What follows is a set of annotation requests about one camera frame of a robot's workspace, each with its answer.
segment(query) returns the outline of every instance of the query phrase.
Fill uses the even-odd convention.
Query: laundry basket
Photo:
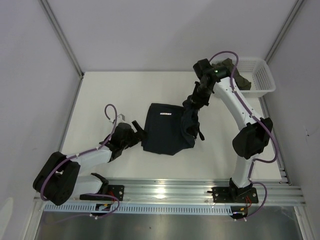
[[[224,59],[214,59],[211,63],[219,63]],[[274,78],[265,60],[257,57],[239,57],[237,69],[240,75],[251,82],[250,90],[242,90],[246,98],[260,98],[266,93],[276,90]]]

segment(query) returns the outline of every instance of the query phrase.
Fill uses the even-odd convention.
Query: white wall
[[[84,71],[192,71],[222,50],[264,58],[296,0],[49,0]]]
[[[3,239],[18,240],[79,81],[38,1],[0,1],[0,73],[0,208],[14,199]]]
[[[306,1],[271,60],[277,89],[266,99],[288,175],[302,187],[320,236],[319,10],[320,1]]]

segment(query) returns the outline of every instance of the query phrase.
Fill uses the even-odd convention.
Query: red wire
[[[249,206],[247,206],[247,208],[250,208],[250,207],[251,207],[251,205],[252,205],[252,202],[251,202],[251,199],[250,199],[250,197],[249,197],[249,196],[246,196],[246,197],[245,197],[245,203],[246,203],[246,204],[248,203],[247,201],[249,201],[249,203],[250,203],[250,205],[249,205]]]
[[[111,195],[111,196],[113,196],[113,197],[115,197],[115,195],[114,195],[114,193],[113,193],[112,191],[108,192],[108,194]]]

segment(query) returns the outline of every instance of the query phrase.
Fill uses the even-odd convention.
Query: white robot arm
[[[136,121],[132,124],[136,132],[130,124],[120,122],[115,127],[112,138],[107,136],[97,148],[71,155],[54,152],[33,182],[33,188],[40,193],[41,199],[50,200],[59,206],[75,196],[92,200],[94,197],[87,194],[106,195],[109,185],[107,179],[97,173],[78,175],[94,166],[115,160],[123,150],[147,137],[147,133]]]
[[[235,80],[231,80],[231,73],[225,66],[214,68],[207,59],[203,59],[198,61],[193,69],[200,82],[195,83],[193,93],[186,101],[190,101],[192,108],[198,111],[209,105],[210,96],[215,93],[227,106],[239,128],[238,135],[232,141],[237,161],[229,187],[212,188],[213,200],[216,203],[245,203],[246,197],[254,195],[253,191],[256,191],[250,180],[254,160],[268,145],[273,123],[270,118],[262,118],[250,106]]]

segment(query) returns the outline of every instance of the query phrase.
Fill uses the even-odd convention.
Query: cable
[[[250,199],[250,197],[249,197],[248,195],[245,197],[245,203],[246,203],[246,208],[247,208],[247,209],[248,209],[248,208],[250,208],[250,207],[251,207],[251,205],[252,205],[251,199]]]
[[[253,185],[254,185],[254,184],[258,184],[258,185],[263,186],[264,191],[265,191],[265,195],[264,195],[264,199],[263,199],[261,205],[259,206],[259,208],[258,208],[255,212],[253,212],[253,213],[251,213],[249,216],[247,216],[247,217],[251,217],[251,216],[255,215],[258,211],[260,211],[260,209],[265,205],[266,200],[267,200],[267,197],[268,197],[267,187],[266,187],[262,182],[251,181],[251,180],[250,180],[251,174],[252,174],[252,171],[253,171],[253,168],[254,168],[254,162],[255,162],[255,161],[258,161],[258,162],[262,162],[262,163],[266,163],[266,164],[271,164],[271,163],[275,162],[275,161],[277,160],[277,158],[278,158],[279,146],[278,146],[278,143],[277,143],[276,139],[274,138],[274,136],[273,136],[273,135],[271,134],[271,132],[269,131],[269,129],[268,129],[256,116],[253,115],[253,113],[252,113],[251,110],[248,108],[248,106],[245,104],[245,102],[242,100],[242,98],[240,97],[240,95],[238,94],[238,92],[235,91],[235,86],[234,86],[233,78],[234,78],[235,71],[236,71],[236,69],[237,69],[237,65],[238,65],[238,63],[239,63],[239,56],[238,56],[235,52],[233,52],[233,51],[221,51],[221,52],[218,52],[218,53],[216,53],[215,55],[213,55],[213,56],[210,58],[209,62],[211,62],[212,59],[214,59],[216,56],[218,56],[218,55],[220,55],[220,54],[233,54],[233,55],[235,56],[236,61],[235,61],[235,64],[234,64],[234,66],[233,66],[233,69],[232,69],[231,75],[230,75],[230,86],[231,86],[231,88],[232,88],[232,91],[233,91],[233,93],[235,94],[235,96],[237,97],[237,99],[239,100],[239,102],[242,104],[242,106],[245,108],[245,110],[248,112],[248,114],[249,114],[261,127],[263,127],[263,129],[264,129],[264,130],[266,131],[266,133],[269,135],[269,137],[270,137],[270,139],[271,139],[271,141],[272,141],[272,143],[273,143],[273,145],[274,145],[274,148],[275,148],[275,154],[274,154],[274,158],[273,158],[272,160],[268,161],[268,160],[263,160],[263,159],[260,159],[260,158],[254,158],[254,159],[252,160],[252,164],[251,164],[251,166],[250,166],[250,170],[249,170],[249,174],[248,174],[248,179],[249,179],[250,183],[252,183]]]
[[[114,193],[113,193],[112,191],[109,191],[108,194],[115,197],[115,195],[114,195]]]
[[[96,193],[87,193],[86,195],[90,195],[90,196],[95,196],[95,197],[108,197],[108,198],[112,198],[113,200],[116,200],[117,201],[117,206],[115,209],[113,209],[112,211],[104,214],[104,215],[101,215],[101,216],[93,216],[92,214],[88,215],[88,214],[85,214],[85,213],[81,213],[81,214],[77,214],[77,215],[73,215],[73,216],[69,216],[69,217],[66,217],[62,220],[58,220],[58,221],[55,221],[55,222],[51,222],[51,223],[46,223],[46,224],[49,224],[49,225],[54,225],[54,224],[59,224],[59,223],[63,223],[67,220],[70,220],[70,219],[74,219],[74,218],[77,218],[77,217],[82,217],[82,216],[86,216],[86,217],[94,217],[94,219],[102,219],[102,218],[105,218],[107,216],[110,216],[111,214],[113,214],[115,211],[117,211],[120,207],[120,201],[117,197],[115,196],[112,196],[112,195],[105,195],[105,194],[96,194]]]
[[[104,108],[104,114],[105,116],[109,119],[109,116],[107,114],[107,108],[108,107],[112,107],[113,110],[114,110],[114,115],[115,116],[118,116],[118,113],[117,113],[117,109],[116,107],[113,105],[113,104],[107,104]],[[104,140],[104,142],[99,146],[99,147],[95,147],[95,148],[92,148],[92,149],[89,149],[89,150],[86,150],[86,151],[83,151],[83,152],[80,152],[79,154],[75,154],[75,155],[72,155],[70,157],[67,157],[65,160],[63,160],[62,162],[60,162],[51,172],[50,174],[46,177],[46,179],[44,180],[42,186],[41,186],[41,190],[40,190],[40,198],[43,200],[43,201],[49,201],[47,198],[45,198],[44,196],[44,191],[45,191],[45,188],[46,188],[46,185],[47,183],[49,182],[49,179],[56,173],[56,171],[63,165],[65,164],[66,162],[68,162],[69,160],[72,160],[72,159],[75,159],[77,157],[80,157],[82,155],[85,155],[85,154],[88,154],[88,153],[92,153],[94,151],[97,151],[99,149],[101,149],[110,139],[111,139],[111,136],[112,134],[114,134],[115,130],[116,130],[116,126],[117,126],[117,117],[115,118],[114,120],[114,123],[113,123],[113,128],[111,130],[111,133],[109,134],[109,136]]]

